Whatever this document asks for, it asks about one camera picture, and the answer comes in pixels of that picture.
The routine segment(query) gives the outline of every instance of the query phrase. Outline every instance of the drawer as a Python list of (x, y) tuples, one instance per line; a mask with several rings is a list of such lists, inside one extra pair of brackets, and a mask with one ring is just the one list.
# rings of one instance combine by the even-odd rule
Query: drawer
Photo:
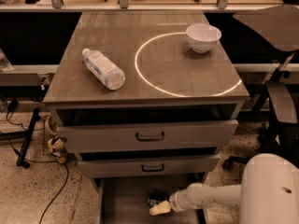
[(72, 153), (222, 147), (229, 143), (237, 121), (122, 124), (59, 127)]
[(99, 185), (98, 224), (199, 224), (202, 210), (183, 213), (171, 211), (150, 216), (147, 205), (150, 194), (169, 197), (179, 189), (197, 182), (194, 175), (154, 175), (139, 177), (102, 178)]
[(89, 178), (136, 175), (171, 175), (213, 171), (220, 156), (162, 157), (151, 159), (79, 161), (82, 173)]

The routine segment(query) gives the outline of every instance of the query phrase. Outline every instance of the floor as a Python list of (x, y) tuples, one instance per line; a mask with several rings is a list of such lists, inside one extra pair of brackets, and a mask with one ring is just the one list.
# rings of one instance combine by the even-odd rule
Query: floor
[[(53, 161), (43, 148), (44, 119), (49, 113), (42, 103), (32, 100), (20, 101), (9, 120), (13, 123), (22, 123), (26, 129), (36, 107), (40, 109), (41, 120), (36, 123), (26, 159)], [(0, 132), (22, 131), (21, 125), (7, 122), (6, 115), (6, 110), (0, 113)], [(230, 155), (247, 157), (255, 154), (259, 145), (257, 142), (259, 127), (261, 127), (259, 121), (239, 123), (230, 144), (220, 151), (221, 160), (215, 170), (208, 174), (206, 184), (216, 187), (241, 182), (244, 165), (237, 164), (232, 172), (223, 171), (221, 166)], [(12, 150), (12, 146), (19, 150), (21, 142), (21, 139), (11, 140), (11, 144), (8, 141), (0, 142), (0, 223), (94, 223), (98, 194), (90, 180), (81, 174), (76, 162), (70, 161), (67, 164), (68, 171), (65, 165), (57, 161), (30, 162), (30, 167), (27, 169), (18, 167), (16, 165), (18, 157)], [(57, 195), (65, 181), (65, 187)], [(238, 208), (212, 204), (204, 212), (206, 223), (238, 223)]]

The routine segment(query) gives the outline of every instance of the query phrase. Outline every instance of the white robotic arm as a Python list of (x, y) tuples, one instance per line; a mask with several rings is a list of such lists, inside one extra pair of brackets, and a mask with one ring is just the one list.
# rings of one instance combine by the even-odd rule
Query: white robotic arm
[[(299, 170), (272, 154), (260, 154), (246, 165), (242, 184), (212, 188), (200, 183), (170, 196), (169, 211), (200, 209), (211, 203), (240, 207), (240, 224), (299, 223)], [(151, 210), (165, 213), (162, 203)]]

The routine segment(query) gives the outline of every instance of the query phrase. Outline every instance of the bottle cap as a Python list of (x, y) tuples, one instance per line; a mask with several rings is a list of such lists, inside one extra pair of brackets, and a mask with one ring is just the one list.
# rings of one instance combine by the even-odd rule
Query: bottle cap
[(89, 52), (91, 52), (89, 49), (84, 49), (82, 55), (85, 57)]

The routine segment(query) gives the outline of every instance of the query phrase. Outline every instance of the drawer handle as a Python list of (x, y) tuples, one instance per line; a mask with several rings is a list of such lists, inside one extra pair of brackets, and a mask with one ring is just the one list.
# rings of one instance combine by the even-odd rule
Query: drawer handle
[(152, 135), (140, 135), (136, 133), (136, 139), (140, 142), (150, 142), (150, 141), (162, 141), (164, 140), (164, 132), (161, 132), (159, 136), (152, 136)]
[(143, 172), (146, 172), (146, 173), (149, 173), (149, 172), (161, 172), (164, 170), (164, 164), (162, 163), (161, 164), (161, 168), (158, 167), (157, 169), (157, 166), (151, 166), (152, 169), (149, 169), (149, 168), (146, 168), (146, 165), (141, 165), (141, 169)]

